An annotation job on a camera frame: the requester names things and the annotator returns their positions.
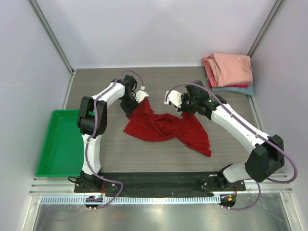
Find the red t shirt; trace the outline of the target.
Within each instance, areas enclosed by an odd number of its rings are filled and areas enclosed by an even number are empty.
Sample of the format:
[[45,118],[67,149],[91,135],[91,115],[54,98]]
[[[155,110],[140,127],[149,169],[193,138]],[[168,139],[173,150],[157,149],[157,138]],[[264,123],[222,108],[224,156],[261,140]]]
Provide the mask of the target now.
[[207,157],[212,155],[209,137],[196,116],[183,112],[181,117],[156,114],[149,100],[142,101],[128,117],[124,132],[143,141],[179,139],[188,148]]

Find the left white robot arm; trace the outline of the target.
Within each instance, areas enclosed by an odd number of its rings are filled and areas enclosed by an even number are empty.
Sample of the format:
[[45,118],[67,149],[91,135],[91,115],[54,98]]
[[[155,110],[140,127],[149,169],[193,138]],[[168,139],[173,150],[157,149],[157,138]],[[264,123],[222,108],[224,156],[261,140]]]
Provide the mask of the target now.
[[103,180],[100,178],[100,145],[107,128],[108,107],[120,100],[121,109],[126,116],[130,116],[139,103],[148,97],[144,86],[138,92],[135,91],[137,84],[133,76],[125,75],[123,79],[112,80],[100,93],[82,98],[77,127],[83,139],[84,160],[80,177],[76,180],[77,190],[85,189],[95,193],[101,189]]

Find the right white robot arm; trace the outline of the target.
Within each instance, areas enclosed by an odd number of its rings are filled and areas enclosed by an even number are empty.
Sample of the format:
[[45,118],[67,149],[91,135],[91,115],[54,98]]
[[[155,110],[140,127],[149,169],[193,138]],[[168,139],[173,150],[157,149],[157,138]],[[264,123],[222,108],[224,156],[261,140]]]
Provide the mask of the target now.
[[185,86],[186,92],[176,101],[178,111],[198,113],[226,129],[248,151],[243,163],[230,164],[218,172],[217,185],[229,190],[235,182],[253,179],[263,182],[285,164],[283,140],[269,136],[239,116],[225,99],[205,90],[197,80]]

